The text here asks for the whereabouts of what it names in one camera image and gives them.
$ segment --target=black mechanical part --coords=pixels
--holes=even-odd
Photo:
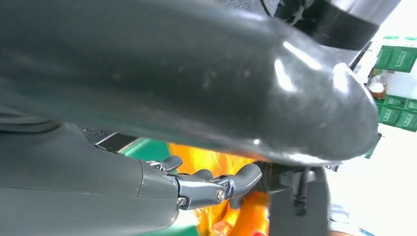
[[[269,235],[327,235],[330,201],[324,168],[257,164],[263,177],[254,191],[269,193]]]
[[[346,64],[372,39],[400,0],[281,0],[274,13]]]
[[[262,172],[257,165],[248,164],[236,175],[224,175],[207,180],[208,173],[167,175],[178,183],[179,208],[191,210],[222,203],[224,200],[248,193],[259,181]]]
[[[0,235],[131,236],[164,229],[178,189],[145,162],[88,144],[75,125],[0,134]]]
[[[322,45],[358,51],[379,29],[379,25],[350,15],[326,0],[311,1],[308,6],[308,1],[298,2],[296,8],[280,4],[274,16],[280,17],[282,14],[284,20]],[[294,9],[300,12],[289,14]]]
[[[287,165],[376,141],[350,70],[278,19],[194,0],[3,0],[0,29],[0,100],[25,114]]]

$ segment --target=robotic hand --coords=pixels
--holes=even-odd
[[[171,174],[182,164],[178,156],[170,156],[163,162],[149,161],[155,170],[178,188],[179,209],[191,210],[217,205],[224,200],[248,193],[262,176],[261,169],[248,164],[236,175],[223,175],[213,178],[209,170],[199,170],[193,175]]]
[[[88,144],[64,123],[0,133],[0,235],[132,236],[172,225],[180,209],[222,203],[261,178],[254,164],[213,178],[173,174],[177,156],[145,162]]]

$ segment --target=orange fabric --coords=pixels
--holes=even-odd
[[[269,232],[269,196],[267,193],[253,192],[240,207],[238,220],[230,236],[253,236]]]
[[[207,169],[213,173],[214,177],[225,174],[234,175],[244,165],[254,162],[253,159],[196,147],[189,147],[172,143],[169,143],[168,147],[172,155],[177,155],[181,157],[181,159],[183,160],[183,164],[178,168],[179,173],[193,174],[201,169]],[[255,197],[250,198],[251,201],[249,201],[248,203],[245,202],[242,205],[242,210],[244,212],[252,214],[252,211],[249,210],[251,208],[250,205],[256,202],[254,199],[256,199],[257,197],[259,196],[256,195]],[[254,208],[254,210],[255,212],[258,212],[259,207]],[[228,201],[225,201],[217,206],[209,206],[201,209],[196,209],[194,210],[194,213],[200,222],[199,225],[197,225],[197,230],[201,236],[209,236],[210,234],[212,234],[212,229],[214,225],[221,221],[225,223],[224,227],[228,228],[224,229],[224,235],[228,235],[230,232],[230,227],[233,228],[232,232],[235,231],[237,225],[234,224],[236,220],[238,222],[237,224],[239,224],[239,221],[245,224],[244,220],[239,220],[241,217],[243,217],[243,219],[245,218],[246,220],[254,220],[254,217],[258,217],[258,215],[262,214],[261,212],[259,212],[253,215],[253,217],[251,217],[251,215],[248,215],[247,213],[239,214],[239,210],[237,210],[236,212],[236,210],[228,208]],[[260,227],[263,227],[265,224],[265,218],[261,218],[260,220],[255,219],[255,222],[257,222],[256,224],[259,224]],[[237,229],[239,229],[239,232],[245,230],[243,226],[237,227]],[[246,234],[242,234],[241,236],[249,236],[248,233],[249,232],[246,232]]]

